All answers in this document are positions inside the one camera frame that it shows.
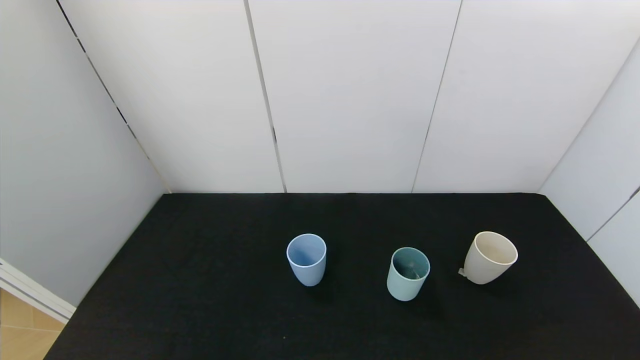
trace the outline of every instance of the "cup rim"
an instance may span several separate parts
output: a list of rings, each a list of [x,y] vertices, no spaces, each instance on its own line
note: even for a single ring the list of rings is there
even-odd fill
[[[411,249],[411,250],[415,250],[417,252],[419,252],[420,254],[422,254],[422,256],[424,256],[424,259],[427,261],[427,265],[429,266],[429,268],[427,269],[427,273],[424,274],[424,276],[419,277],[418,279],[409,279],[408,277],[400,274],[398,272],[398,270],[396,270],[396,266],[394,265],[394,256],[396,256],[396,253],[400,250],[404,250],[404,249]],[[405,247],[401,247],[400,249],[397,249],[396,251],[394,251],[393,255],[391,255],[391,268],[394,269],[394,272],[402,277],[404,280],[407,281],[422,281],[424,280],[427,276],[429,276],[429,273],[431,272],[431,262],[429,261],[429,258],[427,258],[427,255],[425,255],[422,251],[416,249],[415,247],[409,247],[409,246],[405,246]]]
[[[316,261],[315,263],[313,263],[311,265],[298,265],[289,257],[289,247],[291,247],[291,244],[293,244],[293,242],[296,241],[296,239],[298,239],[298,238],[300,238],[302,236],[306,236],[306,235],[311,235],[311,236],[315,236],[316,238],[319,238],[320,241],[322,242],[323,247],[324,247],[324,252],[323,252],[322,256],[320,257],[320,260]],[[291,239],[291,241],[289,241],[289,244],[287,245],[287,260],[289,260],[289,263],[291,265],[295,266],[296,268],[310,268],[311,266],[316,266],[316,265],[320,264],[320,262],[322,262],[322,260],[324,260],[325,257],[326,257],[326,243],[324,242],[324,239],[322,239],[320,236],[318,236],[316,234],[311,234],[311,233],[300,234],[300,235],[296,236],[295,238]]]
[[[482,251],[478,247],[477,239],[478,239],[478,236],[480,236],[482,234],[494,234],[494,235],[497,235],[497,236],[501,237],[502,239],[506,240],[509,243],[509,245],[511,245],[511,247],[513,248],[513,251],[515,251],[515,253],[516,253],[515,258],[512,261],[509,261],[508,263],[499,263],[498,261],[491,260],[490,258],[488,258],[486,255],[484,255],[482,253]],[[481,232],[477,233],[476,237],[474,237],[474,246],[476,247],[476,250],[478,251],[478,253],[480,253],[480,255],[482,255],[483,258],[485,258],[488,261],[491,261],[492,263],[497,264],[497,265],[513,265],[513,263],[515,263],[516,260],[518,259],[518,248],[516,248],[516,245],[513,245],[511,240],[509,240],[506,236],[504,236],[502,234],[499,234],[499,233],[495,233],[493,231],[481,231]]]

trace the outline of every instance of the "wooden floor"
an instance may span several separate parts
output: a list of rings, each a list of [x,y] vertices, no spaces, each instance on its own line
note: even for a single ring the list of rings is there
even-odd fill
[[[0,289],[0,359],[42,360],[64,324]]]

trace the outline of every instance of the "black table surface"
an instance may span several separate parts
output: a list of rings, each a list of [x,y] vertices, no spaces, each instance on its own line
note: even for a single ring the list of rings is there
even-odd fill
[[[476,285],[458,275],[479,231],[518,261]],[[328,246],[306,288],[285,250]],[[400,302],[399,247],[431,273]],[[46,359],[640,359],[640,309],[542,195],[164,195]]]

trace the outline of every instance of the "white door frame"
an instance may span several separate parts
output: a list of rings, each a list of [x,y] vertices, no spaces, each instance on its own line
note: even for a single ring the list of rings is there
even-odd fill
[[[57,297],[2,258],[0,288],[64,324],[76,311],[75,306]]]

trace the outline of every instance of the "teal cup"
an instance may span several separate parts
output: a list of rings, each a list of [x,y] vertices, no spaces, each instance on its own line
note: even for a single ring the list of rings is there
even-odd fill
[[[427,255],[413,247],[401,247],[391,256],[387,289],[400,301],[415,298],[431,271]]]

